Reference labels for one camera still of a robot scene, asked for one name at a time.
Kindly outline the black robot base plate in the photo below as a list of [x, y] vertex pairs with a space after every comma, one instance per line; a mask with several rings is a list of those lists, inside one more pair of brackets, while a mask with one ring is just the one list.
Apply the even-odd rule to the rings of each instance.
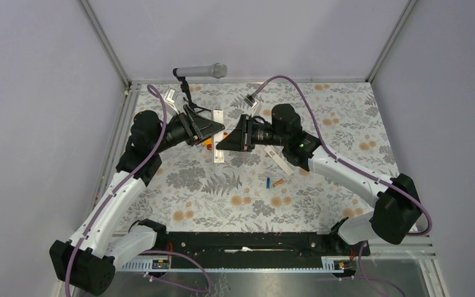
[[138, 220], [129, 227], [135, 231], [138, 226], [146, 226], [156, 231], [154, 251], [169, 251], [199, 264], [198, 259], [224, 259], [226, 255], [281, 256], [297, 255], [345, 257], [355, 260], [358, 255], [369, 256], [368, 246], [349, 245], [336, 233], [318, 232], [193, 232], [168, 231], [166, 226], [149, 219]]

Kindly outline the orange battery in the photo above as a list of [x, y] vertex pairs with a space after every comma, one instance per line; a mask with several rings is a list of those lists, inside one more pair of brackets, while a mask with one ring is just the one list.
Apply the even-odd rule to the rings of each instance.
[[280, 179], [280, 180], [276, 181], [275, 183], [273, 183], [273, 184], [272, 184], [272, 187], [277, 187], [277, 186], [279, 186], [279, 185], [281, 185], [281, 184], [283, 184], [283, 183], [284, 183], [284, 180], [283, 180], [283, 179]]

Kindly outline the white remote battery cover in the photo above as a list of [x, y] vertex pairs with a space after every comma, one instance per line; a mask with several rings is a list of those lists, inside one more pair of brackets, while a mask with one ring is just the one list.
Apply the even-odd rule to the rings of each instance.
[[294, 173], [293, 169], [275, 152], [272, 146], [266, 146], [264, 151], [287, 176], [291, 176]]

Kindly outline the white remote control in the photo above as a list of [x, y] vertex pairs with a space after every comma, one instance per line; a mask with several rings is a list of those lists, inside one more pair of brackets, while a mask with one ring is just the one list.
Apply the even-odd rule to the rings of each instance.
[[[212, 119], [215, 122], [220, 124], [224, 123], [224, 112], [221, 109], [214, 109], [212, 111]], [[217, 145], [224, 139], [224, 132], [220, 131], [217, 132], [212, 137], [212, 152], [213, 152], [213, 162], [214, 163], [224, 163], [225, 162], [225, 155], [222, 150], [217, 149]]]

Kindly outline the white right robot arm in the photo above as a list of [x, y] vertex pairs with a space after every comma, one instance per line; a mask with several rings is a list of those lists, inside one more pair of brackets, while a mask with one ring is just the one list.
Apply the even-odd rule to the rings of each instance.
[[377, 174], [324, 148], [318, 137], [303, 130], [301, 117], [290, 104], [274, 106], [270, 123], [241, 115], [235, 129], [215, 148], [250, 152], [256, 145], [282, 147], [290, 164], [331, 179], [373, 208], [371, 213], [346, 218], [336, 225], [336, 234], [330, 238], [330, 247], [336, 254], [345, 255], [355, 244], [375, 238], [401, 244], [422, 215], [417, 190], [409, 176]]

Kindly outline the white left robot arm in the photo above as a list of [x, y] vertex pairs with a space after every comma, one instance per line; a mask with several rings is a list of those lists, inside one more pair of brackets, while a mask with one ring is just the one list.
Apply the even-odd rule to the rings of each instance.
[[116, 172], [99, 203], [65, 242], [49, 249], [56, 276], [66, 293], [74, 286], [95, 296], [103, 294], [118, 269], [149, 250], [160, 254], [170, 247], [166, 227], [149, 219], [138, 222], [121, 239], [111, 241], [127, 209], [150, 184], [162, 164], [160, 153], [182, 142], [195, 146], [225, 129], [224, 124], [184, 106], [170, 120], [151, 110], [134, 117], [131, 134]]

